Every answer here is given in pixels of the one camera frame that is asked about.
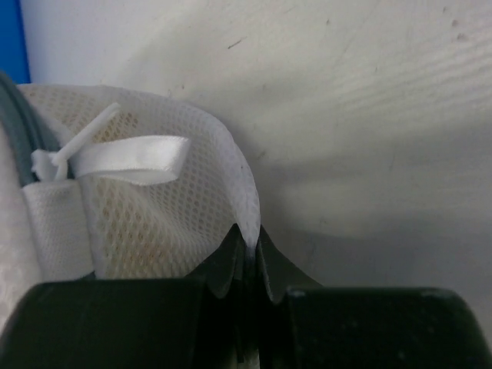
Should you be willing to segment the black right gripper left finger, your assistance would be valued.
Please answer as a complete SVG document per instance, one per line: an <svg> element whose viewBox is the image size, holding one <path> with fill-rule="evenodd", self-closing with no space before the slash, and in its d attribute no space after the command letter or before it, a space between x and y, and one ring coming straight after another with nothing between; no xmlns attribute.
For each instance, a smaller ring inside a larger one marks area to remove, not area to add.
<svg viewBox="0 0 492 369"><path fill-rule="evenodd" d="M181 278L37 284L1 335L3 368L243 368L237 296L245 245L233 226Z"/></svg>

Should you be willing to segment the white mesh laundry bag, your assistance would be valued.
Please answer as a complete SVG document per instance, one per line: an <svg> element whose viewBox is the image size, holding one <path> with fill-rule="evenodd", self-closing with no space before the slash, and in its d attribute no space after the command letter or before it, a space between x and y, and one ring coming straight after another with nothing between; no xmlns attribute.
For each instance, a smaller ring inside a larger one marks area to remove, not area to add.
<svg viewBox="0 0 492 369"><path fill-rule="evenodd" d="M233 225L253 256L254 177L212 115L123 88L2 76L2 321L43 282L186 275Z"/></svg>

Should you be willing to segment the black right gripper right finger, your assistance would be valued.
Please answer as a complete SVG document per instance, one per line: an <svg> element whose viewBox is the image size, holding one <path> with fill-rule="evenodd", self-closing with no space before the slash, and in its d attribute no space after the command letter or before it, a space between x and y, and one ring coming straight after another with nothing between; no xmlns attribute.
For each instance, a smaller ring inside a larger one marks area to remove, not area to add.
<svg viewBox="0 0 492 369"><path fill-rule="evenodd" d="M256 249L262 368L489 368L483 331L440 288L332 288L261 231Z"/></svg>

